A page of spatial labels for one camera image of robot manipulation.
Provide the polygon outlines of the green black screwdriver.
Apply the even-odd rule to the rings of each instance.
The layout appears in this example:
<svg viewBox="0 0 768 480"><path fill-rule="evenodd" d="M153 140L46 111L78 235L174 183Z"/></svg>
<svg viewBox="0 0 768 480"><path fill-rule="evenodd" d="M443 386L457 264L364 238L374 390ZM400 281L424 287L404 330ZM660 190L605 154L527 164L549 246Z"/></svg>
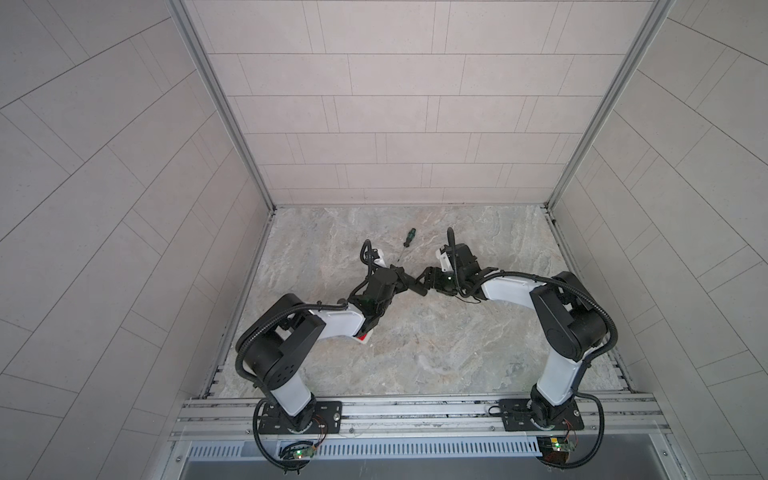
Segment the green black screwdriver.
<svg viewBox="0 0 768 480"><path fill-rule="evenodd" d="M396 265L398 265L400 263L400 261L402 260L406 250L410 247L411 243L413 242L413 240L415 238L416 232L417 232L416 228L410 228L409 229L409 231L408 231L408 233L406 235L406 238L405 238L405 240L403 242L402 249L401 249L400 253L398 254L398 256L397 256L397 258L395 260L395 264Z"/></svg>

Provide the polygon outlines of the black remote control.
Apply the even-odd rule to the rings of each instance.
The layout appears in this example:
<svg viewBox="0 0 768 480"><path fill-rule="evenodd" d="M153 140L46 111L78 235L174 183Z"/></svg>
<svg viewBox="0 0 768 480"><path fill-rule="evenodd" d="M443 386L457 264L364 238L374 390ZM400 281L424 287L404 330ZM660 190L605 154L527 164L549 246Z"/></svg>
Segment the black remote control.
<svg viewBox="0 0 768 480"><path fill-rule="evenodd" d="M360 331L358 332L358 336L369 334L370 331L375 328L380 319L384 316L388 306L390 304L390 301L365 301L362 302L359 306L360 311L364 315L364 322L361 326Z"/></svg>

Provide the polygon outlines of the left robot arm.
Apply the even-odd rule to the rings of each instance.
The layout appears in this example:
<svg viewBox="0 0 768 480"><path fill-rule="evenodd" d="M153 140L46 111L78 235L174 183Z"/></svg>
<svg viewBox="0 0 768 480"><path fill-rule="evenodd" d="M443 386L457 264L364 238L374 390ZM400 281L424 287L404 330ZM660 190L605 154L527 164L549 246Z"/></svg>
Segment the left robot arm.
<svg viewBox="0 0 768 480"><path fill-rule="evenodd" d="M236 342L236 373L260 389L290 429L312 422L316 398L299 376L302 363L323 339L346 337L364 342L397 294L425 296L427 287L401 267L371 267L350 295L335 303L305 303L283 295Z"/></svg>

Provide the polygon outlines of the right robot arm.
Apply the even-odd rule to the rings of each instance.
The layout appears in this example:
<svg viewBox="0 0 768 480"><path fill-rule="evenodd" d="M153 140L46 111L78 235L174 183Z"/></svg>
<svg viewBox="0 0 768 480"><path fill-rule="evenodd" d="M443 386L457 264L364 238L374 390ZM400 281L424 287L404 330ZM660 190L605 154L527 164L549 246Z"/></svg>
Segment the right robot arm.
<svg viewBox="0 0 768 480"><path fill-rule="evenodd" d="M607 312L570 271L542 277L482 268L463 243L446 245L436 256L440 265L419 275L421 287L479 302L513 303L536 313L550 351L527 409L538 428L559 425L591 362L615 345L615 325L606 320Z"/></svg>

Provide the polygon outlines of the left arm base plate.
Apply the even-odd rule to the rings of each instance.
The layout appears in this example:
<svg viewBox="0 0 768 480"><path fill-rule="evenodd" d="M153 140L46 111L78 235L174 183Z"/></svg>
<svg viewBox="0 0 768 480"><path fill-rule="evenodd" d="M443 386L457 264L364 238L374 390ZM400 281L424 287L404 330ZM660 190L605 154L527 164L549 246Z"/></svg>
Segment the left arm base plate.
<svg viewBox="0 0 768 480"><path fill-rule="evenodd" d="M267 404L258 415L257 431L262 435L338 434L342 418L341 401L311 401L297 416L281 406Z"/></svg>

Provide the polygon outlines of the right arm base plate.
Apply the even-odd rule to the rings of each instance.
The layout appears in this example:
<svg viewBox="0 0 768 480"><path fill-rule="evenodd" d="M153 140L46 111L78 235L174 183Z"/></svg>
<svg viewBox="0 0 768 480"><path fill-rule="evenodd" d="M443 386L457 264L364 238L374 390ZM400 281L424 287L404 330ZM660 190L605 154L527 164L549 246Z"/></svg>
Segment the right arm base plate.
<svg viewBox="0 0 768 480"><path fill-rule="evenodd" d="M584 422L574 397L552 406L545 399L502 399L497 406L507 432L565 431L584 429Z"/></svg>

